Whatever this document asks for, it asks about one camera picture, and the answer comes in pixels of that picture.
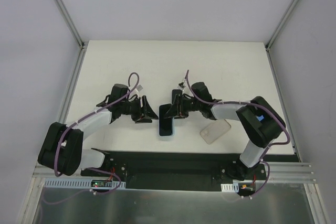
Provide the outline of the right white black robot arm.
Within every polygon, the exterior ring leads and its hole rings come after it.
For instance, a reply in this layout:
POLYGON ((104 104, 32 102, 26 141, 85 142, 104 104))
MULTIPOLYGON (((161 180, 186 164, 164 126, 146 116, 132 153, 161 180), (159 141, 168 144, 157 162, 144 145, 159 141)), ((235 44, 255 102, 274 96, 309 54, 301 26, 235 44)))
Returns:
POLYGON ((191 85, 191 92, 192 97, 178 91, 172 104, 159 109, 159 125, 163 120, 187 118, 195 111, 210 120, 239 121, 249 141, 236 163, 236 173, 242 179, 250 178, 271 142, 285 131, 283 119, 261 96, 248 102, 223 102, 214 99, 203 82, 191 85))

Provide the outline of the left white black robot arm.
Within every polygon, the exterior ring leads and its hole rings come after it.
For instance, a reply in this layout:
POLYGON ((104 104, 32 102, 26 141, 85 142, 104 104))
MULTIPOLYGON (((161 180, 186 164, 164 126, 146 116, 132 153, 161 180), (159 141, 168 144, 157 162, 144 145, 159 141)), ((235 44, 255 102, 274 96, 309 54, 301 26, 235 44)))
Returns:
POLYGON ((151 123, 159 117, 149 106, 146 96, 129 99, 130 89, 115 84, 111 93, 98 103, 88 115, 70 124, 54 122, 50 125, 38 163, 53 169, 56 176, 71 176, 78 169, 92 168, 99 176, 110 173, 111 164, 100 150, 83 149, 84 140, 101 127, 113 123, 122 115, 129 115, 135 123, 151 123))

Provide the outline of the light blue phone case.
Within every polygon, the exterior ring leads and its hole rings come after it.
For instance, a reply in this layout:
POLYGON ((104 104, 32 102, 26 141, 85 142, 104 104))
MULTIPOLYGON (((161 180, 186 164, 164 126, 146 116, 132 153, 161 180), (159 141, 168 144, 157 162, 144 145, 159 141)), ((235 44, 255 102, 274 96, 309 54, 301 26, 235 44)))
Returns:
POLYGON ((170 137, 174 135, 174 126, 159 126, 160 137, 170 137))

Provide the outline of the black smartphone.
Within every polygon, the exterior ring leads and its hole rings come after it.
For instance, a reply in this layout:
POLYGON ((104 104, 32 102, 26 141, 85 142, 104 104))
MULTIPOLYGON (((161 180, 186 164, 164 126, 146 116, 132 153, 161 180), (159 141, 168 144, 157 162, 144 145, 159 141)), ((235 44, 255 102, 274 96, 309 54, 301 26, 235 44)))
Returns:
POLYGON ((183 95, 183 91, 180 89, 172 90, 172 105, 181 104, 181 97, 183 95))
POLYGON ((171 107, 171 104, 163 104, 159 106, 159 126, 173 126, 173 118, 164 118, 164 114, 171 107))

